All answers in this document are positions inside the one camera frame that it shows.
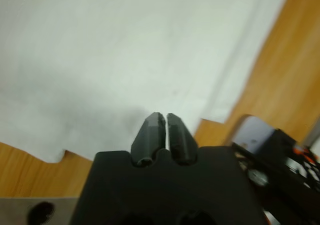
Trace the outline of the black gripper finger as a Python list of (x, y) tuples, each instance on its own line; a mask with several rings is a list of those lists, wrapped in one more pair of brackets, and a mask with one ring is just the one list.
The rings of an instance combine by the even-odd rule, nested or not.
[(135, 137), (130, 155), (134, 165), (151, 165), (157, 152), (166, 147), (166, 121), (160, 112), (153, 112), (143, 122)]
[(169, 149), (179, 165), (193, 165), (197, 161), (198, 145), (180, 117), (167, 114)]

